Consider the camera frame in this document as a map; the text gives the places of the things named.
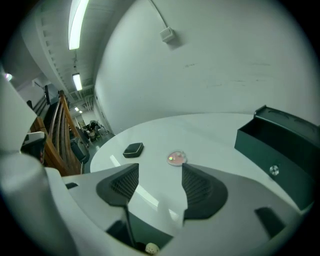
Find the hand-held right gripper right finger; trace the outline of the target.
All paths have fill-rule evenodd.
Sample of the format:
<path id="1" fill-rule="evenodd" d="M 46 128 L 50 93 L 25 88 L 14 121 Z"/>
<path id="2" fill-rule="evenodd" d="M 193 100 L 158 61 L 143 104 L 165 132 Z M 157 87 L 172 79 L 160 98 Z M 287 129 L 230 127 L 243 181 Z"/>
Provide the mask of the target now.
<path id="1" fill-rule="evenodd" d="M 199 165 L 182 165 L 185 238 L 198 250 L 272 250 L 304 214 L 260 182 Z"/>

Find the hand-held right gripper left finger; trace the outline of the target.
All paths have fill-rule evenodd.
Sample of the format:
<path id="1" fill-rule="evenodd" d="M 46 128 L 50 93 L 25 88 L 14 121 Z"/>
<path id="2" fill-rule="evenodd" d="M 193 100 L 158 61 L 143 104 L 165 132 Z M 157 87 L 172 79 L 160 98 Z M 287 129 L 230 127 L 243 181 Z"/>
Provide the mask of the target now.
<path id="1" fill-rule="evenodd" d="M 129 202 L 139 184 L 139 164 L 62 178 L 71 197 L 93 223 L 109 230 L 115 223 L 130 228 Z"/>

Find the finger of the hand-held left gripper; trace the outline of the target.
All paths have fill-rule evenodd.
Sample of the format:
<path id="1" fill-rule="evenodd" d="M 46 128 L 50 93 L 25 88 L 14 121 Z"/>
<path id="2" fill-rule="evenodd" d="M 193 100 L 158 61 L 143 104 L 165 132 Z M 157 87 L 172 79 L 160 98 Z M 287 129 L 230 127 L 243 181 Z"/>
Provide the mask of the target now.
<path id="1" fill-rule="evenodd" d="M 21 151 L 37 158 L 42 164 L 45 160 L 47 135 L 42 131 L 30 132 L 25 136 Z"/>

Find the dark green jewellery box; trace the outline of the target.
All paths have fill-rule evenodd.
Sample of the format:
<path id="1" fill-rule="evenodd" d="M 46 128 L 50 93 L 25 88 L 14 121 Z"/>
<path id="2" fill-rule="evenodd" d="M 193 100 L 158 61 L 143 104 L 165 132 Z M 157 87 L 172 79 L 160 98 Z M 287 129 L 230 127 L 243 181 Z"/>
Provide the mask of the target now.
<path id="1" fill-rule="evenodd" d="M 320 182 L 320 125 L 266 105 L 237 130 L 234 148 L 261 168 L 300 210 Z"/>

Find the small dark object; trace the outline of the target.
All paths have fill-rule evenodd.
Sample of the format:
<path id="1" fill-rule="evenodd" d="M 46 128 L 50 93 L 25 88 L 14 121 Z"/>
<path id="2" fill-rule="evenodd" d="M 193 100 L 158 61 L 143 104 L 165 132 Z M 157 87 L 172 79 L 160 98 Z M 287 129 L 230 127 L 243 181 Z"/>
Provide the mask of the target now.
<path id="1" fill-rule="evenodd" d="M 125 158 L 137 158 L 141 155 L 144 149 L 142 142 L 132 143 L 122 153 Z"/>

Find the pink item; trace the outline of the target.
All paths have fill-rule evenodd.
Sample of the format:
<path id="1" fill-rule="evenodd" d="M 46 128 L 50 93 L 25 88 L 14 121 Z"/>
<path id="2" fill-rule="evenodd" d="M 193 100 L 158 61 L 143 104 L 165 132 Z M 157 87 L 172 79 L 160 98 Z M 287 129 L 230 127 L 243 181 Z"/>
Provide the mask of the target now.
<path id="1" fill-rule="evenodd" d="M 183 164 L 187 163 L 188 158 L 183 150 L 175 150 L 168 154 L 166 161 L 171 166 L 181 167 Z"/>

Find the white curved desk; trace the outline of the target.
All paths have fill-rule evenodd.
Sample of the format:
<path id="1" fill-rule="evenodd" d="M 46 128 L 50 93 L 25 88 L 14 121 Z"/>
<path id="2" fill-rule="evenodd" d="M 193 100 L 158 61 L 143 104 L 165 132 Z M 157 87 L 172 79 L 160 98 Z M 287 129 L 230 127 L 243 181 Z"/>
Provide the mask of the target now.
<path id="1" fill-rule="evenodd" d="M 203 113 L 144 122 L 102 145 L 92 158 L 90 171 L 139 164 L 139 184 L 129 202 L 129 212 L 171 236 L 180 232 L 187 208 L 182 169 L 167 163 L 169 153 L 176 150 L 185 152 L 189 164 L 258 181 L 296 207 L 277 183 L 234 148 L 238 129 L 252 118 L 250 114 Z M 124 150 L 134 143 L 143 143 L 141 155 L 125 158 Z"/>

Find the brown wooden stair railing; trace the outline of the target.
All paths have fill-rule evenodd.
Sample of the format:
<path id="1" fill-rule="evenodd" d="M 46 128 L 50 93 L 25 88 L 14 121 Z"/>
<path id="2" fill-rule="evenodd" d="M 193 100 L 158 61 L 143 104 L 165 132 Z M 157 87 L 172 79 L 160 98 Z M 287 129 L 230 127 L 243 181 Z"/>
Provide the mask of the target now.
<path id="1" fill-rule="evenodd" d="M 62 176 L 82 174 L 83 163 L 72 150 L 72 138 L 81 137 L 72 121 L 64 92 L 58 92 L 56 103 L 50 104 L 49 93 L 45 92 L 35 106 L 30 100 L 27 105 L 37 115 L 30 131 L 46 135 L 43 165 L 57 169 Z"/>

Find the white wall junction box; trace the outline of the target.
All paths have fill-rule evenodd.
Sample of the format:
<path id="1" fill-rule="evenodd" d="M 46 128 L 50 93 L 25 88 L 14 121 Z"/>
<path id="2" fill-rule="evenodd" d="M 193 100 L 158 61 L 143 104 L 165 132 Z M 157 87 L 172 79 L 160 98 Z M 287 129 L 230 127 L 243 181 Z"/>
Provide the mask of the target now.
<path id="1" fill-rule="evenodd" d="M 162 42 L 164 42 L 164 43 L 168 43 L 175 38 L 175 32 L 170 26 L 168 26 L 164 30 L 162 30 L 159 33 L 159 35 L 160 35 Z"/>

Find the white wall conduit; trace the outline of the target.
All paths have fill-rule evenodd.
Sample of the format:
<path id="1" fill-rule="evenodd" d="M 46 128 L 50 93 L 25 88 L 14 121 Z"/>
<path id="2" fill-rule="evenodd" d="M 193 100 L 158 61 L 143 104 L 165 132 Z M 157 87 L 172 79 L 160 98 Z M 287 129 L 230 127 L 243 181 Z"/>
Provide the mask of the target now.
<path id="1" fill-rule="evenodd" d="M 163 18 L 161 12 L 159 11 L 158 7 L 155 5 L 154 1 L 153 0 L 148 0 L 152 6 L 152 8 L 155 10 L 155 12 L 157 13 L 158 15 L 158 18 L 159 20 L 161 21 L 161 24 L 162 26 L 166 29 L 168 26 L 167 26 L 167 23 L 165 21 L 165 19 Z"/>

